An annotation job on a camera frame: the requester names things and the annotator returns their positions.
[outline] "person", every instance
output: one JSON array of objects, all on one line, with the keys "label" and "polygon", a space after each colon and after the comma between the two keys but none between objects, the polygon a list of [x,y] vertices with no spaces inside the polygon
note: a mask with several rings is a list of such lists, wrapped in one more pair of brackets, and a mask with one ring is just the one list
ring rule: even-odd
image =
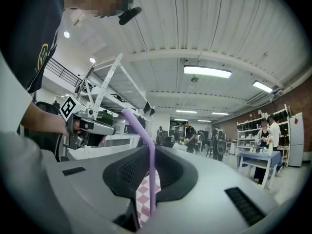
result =
[{"label": "person", "polygon": [[203,130],[199,130],[198,134],[200,136],[199,141],[201,141],[201,152],[203,151],[204,145],[206,144],[206,138],[205,138],[205,134],[203,133]]},{"label": "person", "polygon": [[[8,6],[1,1],[2,8]],[[55,52],[58,28],[65,9],[81,9],[86,16],[113,16],[128,8],[128,0],[14,0],[12,10],[3,10],[0,49],[21,85],[29,93],[41,88],[44,68]],[[68,135],[61,115],[45,112],[31,103],[21,124],[29,130],[62,133]],[[74,122],[74,131],[79,130],[79,120]]]},{"label": "person", "polygon": [[163,137],[164,137],[164,133],[162,131],[162,126],[159,127],[159,129],[157,130],[157,144],[162,146],[163,144]]},{"label": "person", "polygon": [[[269,148],[269,143],[273,141],[273,132],[268,127],[268,123],[265,118],[262,118],[260,123],[261,129],[257,134],[255,142],[260,148]],[[256,167],[253,178],[254,180],[257,180],[258,184],[262,184],[264,174],[265,169]]]},{"label": "person", "polygon": [[[273,133],[273,151],[277,151],[278,144],[279,144],[279,138],[281,136],[281,130],[279,128],[279,125],[276,123],[276,118],[274,114],[271,114],[269,116],[270,121],[270,129]],[[276,171],[277,175],[280,173],[281,166],[277,166]]]},{"label": "person", "polygon": [[196,130],[194,127],[190,126],[187,121],[183,122],[185,127],[185,145],[187,146],[186,151],[188,153],[193,153],[196,145]]},{"label": "person", "polygon": [[221,161],[223,160],[223,154],[218,151],[219,142],[224,142],[226,139],[225,132],[218,126],[211,133],[211,148],[213,150],[213,159]]}]

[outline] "blue table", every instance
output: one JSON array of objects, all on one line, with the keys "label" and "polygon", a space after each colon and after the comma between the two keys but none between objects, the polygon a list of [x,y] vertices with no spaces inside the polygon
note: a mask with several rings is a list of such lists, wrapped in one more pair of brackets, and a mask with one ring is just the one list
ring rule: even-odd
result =
[{"label": "blue table", "polygon": [[260,154],[260,153],[250,153],[248,151],[241,152],[237,155],[237,167],[238,172],[241,171],[243,164],[249,165],[247,177],[250,176],[250,172],[253,166],[265,169],[265,175],[262,182],[262,187],[264,188],[265,183],[267,182],[270,168],[273,168],[273,173],[270,179],[270,184],[268,189],[272,186],[276,168],[277,166],[282,165],[282,157],[280,151],[273,151],[272,155],[269,156],[268,154]]}]

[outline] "brick wall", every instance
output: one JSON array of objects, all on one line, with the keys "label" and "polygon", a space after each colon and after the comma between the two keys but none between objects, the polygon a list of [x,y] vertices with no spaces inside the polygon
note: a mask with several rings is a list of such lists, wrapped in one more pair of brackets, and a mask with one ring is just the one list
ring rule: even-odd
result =
[{"label": "brick wall", "polygon": [[261,110],[263,113],[271,114],[283,109],[284,104],[286,104],[290,106],[292,115],[302,112],[304,125],[304,151],[312,151],[312,76],[295,89],[278,98],[274,103],[275,106],[270,103],[236,118],[216,123],[213,125],[213,128],[218,126],[224,129],[227,139],[235,139],[237,138],[237,122],[242,123],[250,120],[250,113],[255,113],[256,118],[259,118],[260,115],[258,115],[258,110]]}]

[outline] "ceiling beam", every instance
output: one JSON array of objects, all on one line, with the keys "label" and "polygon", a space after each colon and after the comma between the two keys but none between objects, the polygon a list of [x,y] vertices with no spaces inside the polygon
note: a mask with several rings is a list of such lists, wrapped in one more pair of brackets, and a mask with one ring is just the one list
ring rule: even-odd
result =
[{"label": "ceiling beam", "polygon": [[250,63],[247,63],[234,57],[210,51],[199,51],[195,49],[163,49],[163,50],[152,50],[148,52],[141,52],[127,56],[127,60],[129,62],[148,59],[158,59],[158,58],[196,58],[222,62],[224,64],[234,66],[239,70],[257,74],[260,77],[272,82],[274,85],[277,85],[280,88],[284,87],[283,84],[277,78],[273,77],[271,74],[260,69],[259,67],[251,65]]},{"label": "ceiling beam", "polygon": [[188,93],[170,93],[170,92],[147,92],[147,98],[191,98],[199,99],[202,101],[213,101],[213,102],[225,102],[226,104],[245,104],[246,101],[242,99],[229,98],[223,96],[211,96],[211,95],[201,95],[201,94],[188,94]]}]

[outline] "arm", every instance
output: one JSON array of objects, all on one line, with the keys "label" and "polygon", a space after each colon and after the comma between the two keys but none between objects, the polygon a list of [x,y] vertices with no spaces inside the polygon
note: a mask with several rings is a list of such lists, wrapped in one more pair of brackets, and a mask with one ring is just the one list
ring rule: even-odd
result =
[{"label": "arm", "polygon": [[270,128],[269,128],[268,130],[269,130],[269,138],[270,138],[270,142],[271,142],[271,143],[273,143],[273,142],[274,142],[274,137],[273,137],[273,136],[274,136],[274,134],[273,134],[273,131],[272,131],[272,129],[270,129]]},{"label": "arm", "polygon": [[190,142],[191,140],[193,140],[195,137],[196,137],[196,135],[192,135],[192,137],[190,138],[189,142]]},{"label": "arm", "polygon": [[261,144],[261,132],[262,132],[262,130],[259,130],[259,132],[257,134],[257,137],[254,140],[256,145],[260,145]]},{"label": "arm", "polygon": [[33,131],[68,135],[62,116],[47,113],[34,103],[30,103],[27,108],[21,120],[21,125]]}]

